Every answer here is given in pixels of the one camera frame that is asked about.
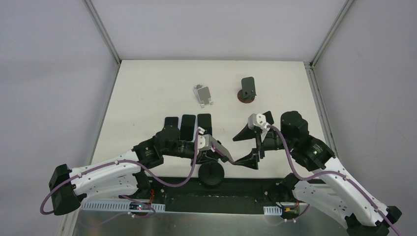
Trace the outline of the black pole phone stand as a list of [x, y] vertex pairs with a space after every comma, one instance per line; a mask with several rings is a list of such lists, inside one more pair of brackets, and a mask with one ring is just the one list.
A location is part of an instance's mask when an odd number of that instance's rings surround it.
[[199, 167], [198, 178], [200, 183], [207, 188], [216, 188], [224, 180], [225, 172], [218, 162], [205, 163]]

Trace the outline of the black wedge phone stand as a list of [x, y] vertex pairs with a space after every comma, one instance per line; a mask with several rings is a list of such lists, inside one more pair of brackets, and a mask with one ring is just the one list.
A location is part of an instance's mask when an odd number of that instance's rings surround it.
[[274, 124], [274, 119], [273, 119], [271, 111], [267, 111], [260, 115], [261, 126], [273, 125], [273, 124]]

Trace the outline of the phone with blue case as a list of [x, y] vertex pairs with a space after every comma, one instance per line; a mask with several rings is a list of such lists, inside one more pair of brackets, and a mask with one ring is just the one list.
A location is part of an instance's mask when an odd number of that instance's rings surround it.
[[189, 142], [194, 140], [195, 124], [195, 115], [182, 115], [180, 123], [180, 140]]

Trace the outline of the phone with beige case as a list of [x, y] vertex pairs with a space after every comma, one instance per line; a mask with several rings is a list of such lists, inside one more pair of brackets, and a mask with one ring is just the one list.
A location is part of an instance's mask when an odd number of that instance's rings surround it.
[[197, 125], [203, 128], [207, 134], [212, 135], [212, 121], [211, 114], [198, 114]]

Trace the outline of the phone with lavender case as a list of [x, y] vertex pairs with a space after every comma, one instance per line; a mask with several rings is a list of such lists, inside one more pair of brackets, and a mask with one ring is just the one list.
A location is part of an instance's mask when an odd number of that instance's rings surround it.
[[176, 127], [179, 126], [179, 117], [165, 117], [164, 127]]

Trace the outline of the phone with purple case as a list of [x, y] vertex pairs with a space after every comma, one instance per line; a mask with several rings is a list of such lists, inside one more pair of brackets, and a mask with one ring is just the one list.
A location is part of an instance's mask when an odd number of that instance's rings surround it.
[[223, 163], [235, 163], [230, 152], [214, 137], [211, 137], [211, 149], [220, 156], [220, 160]]

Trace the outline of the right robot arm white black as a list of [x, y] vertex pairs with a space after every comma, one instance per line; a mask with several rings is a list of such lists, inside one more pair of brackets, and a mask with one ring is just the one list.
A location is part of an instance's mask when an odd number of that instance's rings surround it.
[[283, 113], [280, 127], [274, 126], [270, 112], [252, 114], [233, 141], [250, 139], [256, 147], [236, 165], [257, 169], [266, 151], [285, 151], [291, 173], [279, 183], [281, 199], [296, 199], [320, 210], [351, 236], [399, 233], [395, 223], [401, 210], [372, 196], [326, 143], [310, 135], [308, 122], [298, 111]]

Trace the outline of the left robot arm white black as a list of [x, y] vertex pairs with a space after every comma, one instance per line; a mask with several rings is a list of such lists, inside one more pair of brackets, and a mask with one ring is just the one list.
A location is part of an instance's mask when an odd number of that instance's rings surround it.
[[[186, 179], [177, 184], [164, 182], [151, 169], [162, 165], [164, 156], [191, 159], [191, 170]], [[152, 138], [139, 143], [127, 152], [110, 160], [88, 166], [69, 168], [67, 164], [55, 168], [49, 181], [50, 193], [43, 200], [40, 212], [65, 215], [92, 200], [135, 195], [144, 199], [149, 195], [147, 174], [169, 187], [185, 185], [197, 164], [231, 160], [230, 153], [205, 129], [198, 127], [190, 141], [180, 139], [180, 130], [168, 125]]]

